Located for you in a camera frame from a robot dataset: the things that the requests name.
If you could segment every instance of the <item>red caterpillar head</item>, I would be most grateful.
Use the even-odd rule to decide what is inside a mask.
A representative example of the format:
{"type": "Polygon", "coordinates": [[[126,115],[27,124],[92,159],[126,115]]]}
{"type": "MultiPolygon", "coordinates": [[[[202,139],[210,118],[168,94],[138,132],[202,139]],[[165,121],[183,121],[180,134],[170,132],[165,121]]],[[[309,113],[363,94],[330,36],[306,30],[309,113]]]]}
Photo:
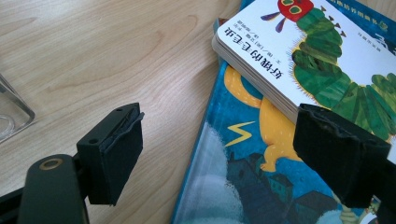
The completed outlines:
{"type": "Polygon", "coordinates": [[[282,15],[297,22],[314,7],[314,4],[309,0],[278,0],[277,6],[282,15]]]}

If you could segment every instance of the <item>lightning bolt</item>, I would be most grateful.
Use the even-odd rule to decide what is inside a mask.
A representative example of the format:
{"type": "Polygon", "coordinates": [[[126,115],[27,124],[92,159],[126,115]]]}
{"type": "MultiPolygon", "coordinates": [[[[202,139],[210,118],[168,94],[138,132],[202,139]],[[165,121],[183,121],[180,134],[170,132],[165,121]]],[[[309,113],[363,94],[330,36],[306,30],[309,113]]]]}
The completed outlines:
{"type": "Polygon", "coordinates": [[[233,141],[227,143],[227,145],[225,145],[225,146],[229,147],[229,146],[235,145],[235,144],[240,143],[242,141],[245,141],[249,137],[251,137],[251,133],[240,129],[240,127],[246,126],[246,125],[251,124],[251,123],[254,123],[254,121],[246,122],[246,123],[240,123],[240,124],[235,124],[235,125],[232,125],[232,126],[228,127],[229,130],[231,130],[231,131],[233,131],[235,133],[239,133],[242,136],[240,136],[240,137],[234,139],[233,141]]]}

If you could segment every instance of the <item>table top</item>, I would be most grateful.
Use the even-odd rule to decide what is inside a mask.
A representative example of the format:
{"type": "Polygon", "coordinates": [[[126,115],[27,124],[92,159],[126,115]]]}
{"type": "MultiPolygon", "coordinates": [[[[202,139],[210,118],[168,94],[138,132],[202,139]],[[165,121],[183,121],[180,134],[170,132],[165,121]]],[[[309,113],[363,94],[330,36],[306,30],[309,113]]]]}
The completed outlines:
{"type": "MultiPolygon", "coordinates": [[[[396,1],[360,0],[396,20],[396,1]]],[[[0,195],[31,164],[74,155],[114,108],[139,102],[144,149],[117,206],[91,223],[168,223],[218,71],[217,17],[240,1],[0,1],[0,73],[36,113],[0,145],[0,195]]]]}

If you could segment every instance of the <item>caterpillar illustration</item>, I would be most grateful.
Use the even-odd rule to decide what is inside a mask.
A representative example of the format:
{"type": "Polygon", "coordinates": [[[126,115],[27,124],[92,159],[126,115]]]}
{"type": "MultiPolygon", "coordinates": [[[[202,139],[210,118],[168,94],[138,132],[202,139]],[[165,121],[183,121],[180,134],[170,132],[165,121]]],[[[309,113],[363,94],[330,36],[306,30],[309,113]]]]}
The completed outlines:
{"type": "Polygon", "coordinates": [[[336,30],[340,25],[333,24],[332,17],[326,18],[325,8],[315,8],[309,0],[278,0],[277,4],[280,12],[262,16],[262,20],[282,14],[285,18],[276,26],[278,32],[288,19],[306,33],[291,54],[293,75],[301,88],[318,104],[368,132],[384,140],[394,136],[396,76],[374,74],[370,85],[359,85],[337,65],[347,35],[336,30]]]}

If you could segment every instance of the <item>children's book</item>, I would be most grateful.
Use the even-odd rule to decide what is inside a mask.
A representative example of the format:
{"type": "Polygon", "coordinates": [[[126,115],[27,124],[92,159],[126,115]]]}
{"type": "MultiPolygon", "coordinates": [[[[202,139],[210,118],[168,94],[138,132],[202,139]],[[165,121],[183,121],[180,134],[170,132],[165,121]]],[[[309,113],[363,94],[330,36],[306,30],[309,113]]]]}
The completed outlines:
{"type": "Polygon", "coordinates": [[[301,103],[320,105],[394,141],[396,56],[388,49],[394,45],[361,27],[394,33],[396,25],[355,5],[362,6],[350,0],[256,0],[218,29],[212,45],[291,121],[301,103]],[[352,21],[354,16],[361,21],[352,21]]]}
{"type": "MultiPolygon", "coordinates": [[[[242,1],[241,8],[251,2],[242,1]]],[[[372,23],[362,17],[352,20],[372,23]]],[[[375,36],[376,30],[367,33],[375,36]]],[[[366,209],[340,204],[296,155],[294,123],[238,71],[219,61],[172,223],[375,223],[379,202],[373,200],[366,209]]]]}

